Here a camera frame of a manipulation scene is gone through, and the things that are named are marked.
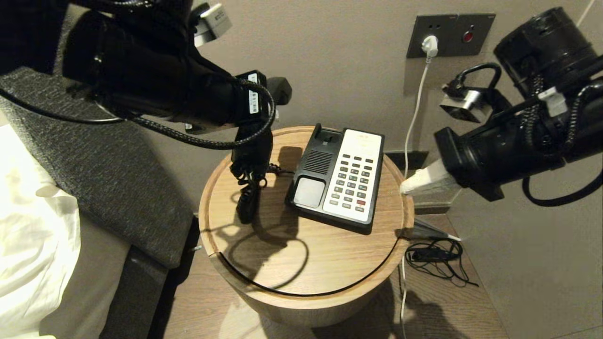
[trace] desk phone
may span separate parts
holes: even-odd
[[[286,196],[303,215],[370,234],[383,160],[383,135],[317,124]]]

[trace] white plug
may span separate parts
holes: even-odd
[[[421,49],[427,54],[428,62],[430,62],[431,58],[438,55],[438,38],[435,36],[426,37],[421,44]]]

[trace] beige wall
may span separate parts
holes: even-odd
[[[579,3],[577,9],[585,7]],[[581,26],[599,53],[602,16],[603,1],[596,0]],[[542,173],[533,178],[532,192],[542,198],[569,194],[594,179],[602,165],[598,155]],[[520,182],[503,191],[506,199],[494,203],[463,191],[448,216],[510,336],[603,337],[601,190],[558,208],[531,204]]]
[[[440,86],[462,69],[494,61],[501,37],[530,15],[562,5],[574,18],[587,0],[483,1],[233,1],[223,0],[233,28],[203,46],[202,55],[233,74],[259,69],[285,76],[293,86],[290,104],[280,109],[274,128],[314,125],[363,128],[383,133],[386,150],[402,150],[414,110],[424,60],[406,60],[418,14],[493,12],[497,17],[482,54],[436,59],[428,74],[425,99],[411,149],[428,150],[437,159],[433,133],[445,126],[462,132],[471,123],[448,117],[438,104]],[[517,98],[503,79],[503,90]],[[150,133],[165,166],[185,188],[197,209],[213,167],[227,152],[197,149]],[[233,131],[221,135],[233,138]],[[419,197],[417,202],[448,202],[455,192]]]

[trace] red button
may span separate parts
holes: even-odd
[[[471,42],[471,40],[473,40],[473,33],[466,32],[465,34],[463,34],[463,42],[467,43]]]

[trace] phone speaker grille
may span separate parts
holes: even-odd
[[[331,158],[333,158],[333,154],[331,153],[311,150],[304,169],[320,174],[327,174],[329,172]]]

